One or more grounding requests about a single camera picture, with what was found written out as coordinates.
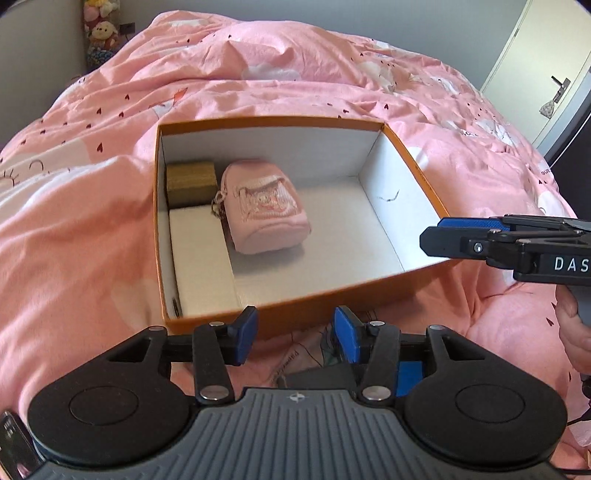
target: bed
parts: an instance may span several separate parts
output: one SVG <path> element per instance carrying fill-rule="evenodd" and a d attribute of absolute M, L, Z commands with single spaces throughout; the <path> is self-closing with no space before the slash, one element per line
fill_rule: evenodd
<path fill-rule="evenodd" d="M 0 407 L 161 323 L 152 234 L 161 121 L 245 115 L 380 119 L 453 216 L 573 216 L 548 165 L 458 71 L 370 38 L 296 22 L 169 12 L 81 78 L 0 153 Z M 371 317 L 442 323 L 541 378 L 569 419 L 587 408 L 558 338 L 552 286 L 463 262 Z M 237 389 L 322 361 L 322 329 L 255 345 Z M 187 393 L 188 371 L 173 370 Z M 586 466 L 591 430 L 565 432 L 560 466 Z"/>

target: human hand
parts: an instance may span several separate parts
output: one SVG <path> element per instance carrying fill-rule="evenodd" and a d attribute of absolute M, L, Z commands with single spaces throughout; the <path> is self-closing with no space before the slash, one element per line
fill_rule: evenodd
<path fill-rule="evenodd" d="M 560 340 L 576 371 L 591 374 L 591 328 L 581 322 L 579 306 L 570 290 L 556 285 L 556 318 Z"/>

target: pink pouch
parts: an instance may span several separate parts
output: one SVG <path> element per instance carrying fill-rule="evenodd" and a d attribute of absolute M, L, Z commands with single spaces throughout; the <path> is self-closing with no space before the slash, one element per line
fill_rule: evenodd
<path fill-rule="evenodd" d="M 215 202 L 223 202 L 234 247 L 243 254 L 293 247 L 311 231 L 296 189 L 266 161 L 232 163 L 222 175 Z"/>

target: orange box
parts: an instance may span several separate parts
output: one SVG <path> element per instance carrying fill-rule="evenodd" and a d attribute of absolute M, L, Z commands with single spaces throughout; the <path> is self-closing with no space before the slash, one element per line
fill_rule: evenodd
<path fill-rule="evenodd" d="M 384 123 L 318 117 L 224 118 L 158 127 L 154 225 L 163 318 L 173 333 L 259 310 L 259 337 L 406 298 L 448 267 L 419 235 L 447 211 Z M 262 158 L 294 183 L 312 225 L 299 246 L 237 253 L 207 207 L 169 210 L 166 166 Z"/>

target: white wall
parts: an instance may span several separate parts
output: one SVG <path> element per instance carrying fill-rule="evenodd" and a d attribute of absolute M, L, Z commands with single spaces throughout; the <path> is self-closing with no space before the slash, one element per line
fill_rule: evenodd
<path fill-rule="evenodd" d="M 0 148 L 84 73 L 81 0 L 27 0 L 0 18 Z"/>
<path fill-rule="evenodd" d="M 526 0 L 121 0 L 124 22 L 199 10 L 240 20 L 297 20 L 435 57 L 480 88 Z"/>
<path fill-rule="evenodd" d="M 439 58 L 480 88 L 525 1 L 122 0 L 121 10 L 137 29 L 174 9 L 307 22 Z M 81 8 L 82 0 L 27 0 L 0 19 L 0 147 L 83 71 Z"/>

